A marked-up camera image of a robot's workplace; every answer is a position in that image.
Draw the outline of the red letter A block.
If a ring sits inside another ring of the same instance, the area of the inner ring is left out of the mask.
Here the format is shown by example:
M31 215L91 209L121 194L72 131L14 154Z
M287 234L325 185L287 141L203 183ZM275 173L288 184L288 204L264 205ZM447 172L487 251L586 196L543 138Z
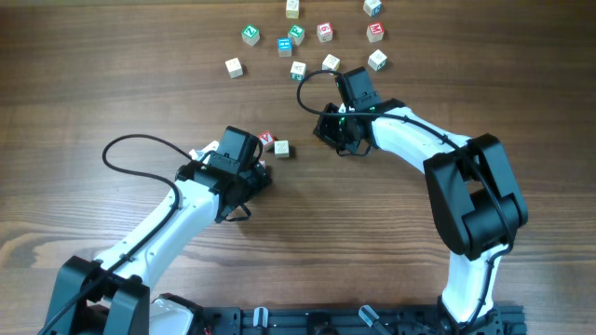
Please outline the red letter A block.
M260 133L257 138L261 141L265 152L275 147L276 137L270 131Z

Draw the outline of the plain Z wooden block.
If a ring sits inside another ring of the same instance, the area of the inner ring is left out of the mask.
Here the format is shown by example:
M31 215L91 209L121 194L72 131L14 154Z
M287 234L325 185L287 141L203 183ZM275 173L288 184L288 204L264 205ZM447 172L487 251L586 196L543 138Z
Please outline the plain Z wooden block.
M290 144L288 141L275 141L274 152L276 158L289 158L291 156Z

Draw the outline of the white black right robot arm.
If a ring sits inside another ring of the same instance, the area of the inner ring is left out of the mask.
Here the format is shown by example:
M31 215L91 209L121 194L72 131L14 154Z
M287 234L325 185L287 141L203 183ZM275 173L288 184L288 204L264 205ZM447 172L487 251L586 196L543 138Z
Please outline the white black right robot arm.
M367 141L424 174L436 229L451 251L440 301L455 326L472 329L492 309L498 263L528 221L499 139L453 134L396 99L362 111L330 103L313 132L340 155L357 154Z

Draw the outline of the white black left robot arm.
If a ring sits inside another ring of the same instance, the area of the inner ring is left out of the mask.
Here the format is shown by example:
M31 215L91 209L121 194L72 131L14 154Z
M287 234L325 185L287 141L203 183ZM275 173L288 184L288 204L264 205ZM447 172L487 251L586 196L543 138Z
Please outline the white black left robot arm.
M213 223L234 221L271 179L262 142L228 127L189 154L162 202L124 239L92 261L73 256L59 270L44 334L211 334L211 316L173 294L150 299L186 244Z

